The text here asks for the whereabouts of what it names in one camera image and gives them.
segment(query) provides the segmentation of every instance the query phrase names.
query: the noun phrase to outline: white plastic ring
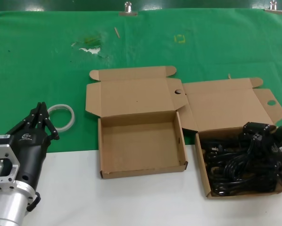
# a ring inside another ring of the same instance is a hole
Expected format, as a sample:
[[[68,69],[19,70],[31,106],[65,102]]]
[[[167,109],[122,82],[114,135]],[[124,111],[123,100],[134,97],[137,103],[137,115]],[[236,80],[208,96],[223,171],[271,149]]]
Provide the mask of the white plastic ring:
[[[54,106],[52,106],[48,109],[48,113],[50,114],[51,112],[53,112],[55,110],[59,110],[59,109],[67,109],[71,113],[70,122],[62,128],[56,128],[57,132],[65,132],[73,126],[73,124],[75,122],[75,114],[74,114],[73,109],[69,105],[54,105]]]

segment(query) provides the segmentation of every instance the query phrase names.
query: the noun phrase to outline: wooden stick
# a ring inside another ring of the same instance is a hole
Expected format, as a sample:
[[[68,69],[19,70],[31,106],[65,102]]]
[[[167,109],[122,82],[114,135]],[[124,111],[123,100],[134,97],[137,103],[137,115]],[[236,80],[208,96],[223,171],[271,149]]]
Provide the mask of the wooden stick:
[[[117,34],[118,38],[120,38],[120,35],[119,35],[119,33],[118,33],[117,28],[115,27],[114,29],[115,29],[115,32],[116,32],[116,34]]]

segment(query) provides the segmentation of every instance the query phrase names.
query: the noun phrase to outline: white table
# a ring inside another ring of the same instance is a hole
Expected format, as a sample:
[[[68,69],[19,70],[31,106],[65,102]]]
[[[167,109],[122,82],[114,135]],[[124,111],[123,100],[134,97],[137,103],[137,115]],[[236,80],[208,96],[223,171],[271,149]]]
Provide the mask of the white table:
[[[98,151],[49,153],[23,226],[282,226],[282,194],[208,200],[192,148],[183,173],[108,180]]]

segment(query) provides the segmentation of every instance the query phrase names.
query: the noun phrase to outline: green cloth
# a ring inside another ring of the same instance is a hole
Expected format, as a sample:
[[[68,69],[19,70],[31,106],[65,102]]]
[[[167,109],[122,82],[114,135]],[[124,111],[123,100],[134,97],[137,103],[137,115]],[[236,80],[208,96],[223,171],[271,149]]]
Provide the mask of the green cloth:
[[[79,49],[95,46],[101,47],[97,55]],[[85,111],[86,85],[94,82],[89,72],[158,65],[175,66],[182,82],[260,77],[282,105],[282,15],[261,9],[171,9],[137,17],[2,12],[0,134],[37,102],[67,104],[76,122],[48,152],[98,149],[98,117]],[[51,119],[60,127],[69,115]]]

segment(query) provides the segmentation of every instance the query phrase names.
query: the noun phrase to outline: open cardboard box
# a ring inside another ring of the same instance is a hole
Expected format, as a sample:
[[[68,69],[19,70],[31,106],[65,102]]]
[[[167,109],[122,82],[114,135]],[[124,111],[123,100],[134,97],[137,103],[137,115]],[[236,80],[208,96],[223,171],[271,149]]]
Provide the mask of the open cardboard box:
[[[93,70],[86,111],[98,123],[102,178],[181,172],[187,167],[176,111],[188,100],[172,66]]]
[[[256,89],[263,84],[260,78],[229,79],[183,84],[189,105],[178,110],[182,125],[197,130],[195,147],[205,194],[215,198],[211,192],[201,139],[232,137],[242,132],[247,122],[274,125],[282,119],[282,107],[269,89]],[[251,193],[240,196],[269,195],[282,192],[278,183],[272,193]]]

